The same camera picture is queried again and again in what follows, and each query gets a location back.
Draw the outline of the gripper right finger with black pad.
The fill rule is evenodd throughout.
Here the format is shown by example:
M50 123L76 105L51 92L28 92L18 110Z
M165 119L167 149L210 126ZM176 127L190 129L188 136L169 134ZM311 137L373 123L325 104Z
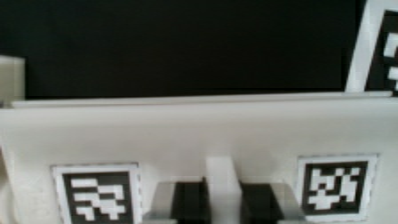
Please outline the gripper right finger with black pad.
M240 224L304 224L305 215L282 183L242 183Z

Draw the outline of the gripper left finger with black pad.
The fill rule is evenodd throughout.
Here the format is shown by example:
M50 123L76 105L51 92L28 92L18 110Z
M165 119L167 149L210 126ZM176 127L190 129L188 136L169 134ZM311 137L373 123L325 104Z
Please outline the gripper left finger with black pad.
M158 183L144 224L211 224L206 179Z

